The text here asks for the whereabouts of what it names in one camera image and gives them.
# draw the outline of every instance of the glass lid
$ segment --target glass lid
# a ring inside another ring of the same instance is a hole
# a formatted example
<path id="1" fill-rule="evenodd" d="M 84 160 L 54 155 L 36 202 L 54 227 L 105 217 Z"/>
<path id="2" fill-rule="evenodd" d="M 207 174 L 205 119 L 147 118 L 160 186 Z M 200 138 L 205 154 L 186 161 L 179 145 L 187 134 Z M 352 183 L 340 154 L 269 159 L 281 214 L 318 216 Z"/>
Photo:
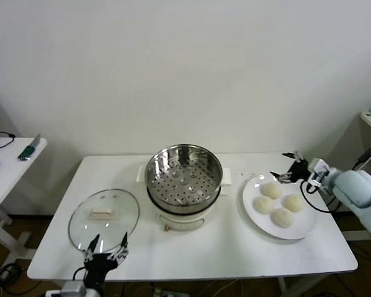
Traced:
<path id="1" fill-rule="evenodd" d="M 130 192 L 120 189 L 97 192 L 72 214 L 70 240 L 77 249 L 83 250 L 99 235 L 95 253 L 107 252 L 121 244 L 126 232 L 130 236 L 139 214 L 139 204 Z"/>

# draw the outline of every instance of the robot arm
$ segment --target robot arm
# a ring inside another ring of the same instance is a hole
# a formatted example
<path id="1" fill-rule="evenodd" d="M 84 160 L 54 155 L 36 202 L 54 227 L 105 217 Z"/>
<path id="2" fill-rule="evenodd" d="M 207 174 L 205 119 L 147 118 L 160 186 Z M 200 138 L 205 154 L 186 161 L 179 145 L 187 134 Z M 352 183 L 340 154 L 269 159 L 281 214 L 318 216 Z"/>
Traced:
<path id="1" fill-rule="evenodd" d="M 94 254 L 99 240 L 97 235 L 83 251 L 87 271 L 83 281 L 66 282 L 61 290 L 47 291 L 46 297 L 100 297 L 103 296 L 104 280 L 110 270 L 116 269 L 128 255 L 128 240 L 125 233 L 121 245 L 112 253 Z"/>
<path id="2" fill-rule="evenodd" d="M 299 154 L 288 155 L 296 159 L 285 174 L 274 174 L 281 183 L 307 181 L 307 192 L 312 187 L 322 188 L 334 194 L 339 201 L 349 207 L 371 233 L 371 175 L 364 170 L 342 172 L 329 167 L 321 159 L 313 159 L 309 164 Z"/>

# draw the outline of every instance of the knife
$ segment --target knife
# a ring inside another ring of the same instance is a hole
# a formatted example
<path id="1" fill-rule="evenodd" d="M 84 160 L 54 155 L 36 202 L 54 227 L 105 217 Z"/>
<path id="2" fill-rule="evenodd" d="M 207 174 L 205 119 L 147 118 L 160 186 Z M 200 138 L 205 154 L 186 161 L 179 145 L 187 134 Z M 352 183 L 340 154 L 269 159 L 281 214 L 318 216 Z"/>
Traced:
<path id="1" fill-rule="evenodd" d="M 40 134 L 38 134 L 27 147 L 25 147 L 22 153 L 20 153 L 20 155 L 18 156 L 18 160 L 19 161 L 30 160 L 30 156 L 32 155 L 32 153 L 35 152 L 36 146 L 39 143 L 40 143 Z"/>

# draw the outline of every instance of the stainless steel steamer basket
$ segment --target stainless steel steamer basket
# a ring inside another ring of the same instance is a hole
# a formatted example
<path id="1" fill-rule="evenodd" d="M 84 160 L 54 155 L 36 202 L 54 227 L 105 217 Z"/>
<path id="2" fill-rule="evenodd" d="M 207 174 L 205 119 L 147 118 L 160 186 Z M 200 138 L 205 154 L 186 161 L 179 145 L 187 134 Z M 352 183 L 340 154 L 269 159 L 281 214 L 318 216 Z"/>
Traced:
<path id="1" fill-rule="evenodd" d="M 193 215 L 211 206 L 220 193 L 222 177 L 216 156 L 190 144 L 161 150 L 145 171 L 151 201 L 174 215 Z"/>

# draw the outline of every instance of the steamed bun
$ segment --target steamed bun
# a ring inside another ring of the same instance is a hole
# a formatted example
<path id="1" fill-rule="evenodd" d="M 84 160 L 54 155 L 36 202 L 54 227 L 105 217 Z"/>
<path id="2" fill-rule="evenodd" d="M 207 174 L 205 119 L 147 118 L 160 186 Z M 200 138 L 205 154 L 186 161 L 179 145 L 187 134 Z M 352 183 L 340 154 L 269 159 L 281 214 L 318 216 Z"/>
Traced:
<path id="1" fill-rule="evenodd" d="M 268 196 L 272 199 L 277 199 L 282 196 L 282 191 L 278 185 L 278 183 L 272 181 L 268 184 L 263 184 L 261 188 L 261 192 L 263 195 Z"/>
<path id="2" fill-rule="evenodd" d="M 254 199 L 253 206 L 258 212 L 265 215 L 268 215 L 275 210 L 272 199 L 267 196 L 260 196 Z"/>
<path id="3" fill-rule="evenodd" d="M 272 214 L 272 220 L 283 228 L 289 228 L 294 223 L 294 215 L 290 210 L 281 207 Z"/>
<path id="4" fill-rule="evenodd" d="M 305 208 L 305 202 L 298 194 L 288 195 L 284 199 L 283 205 L 292 212 L 300 212 Z"/>

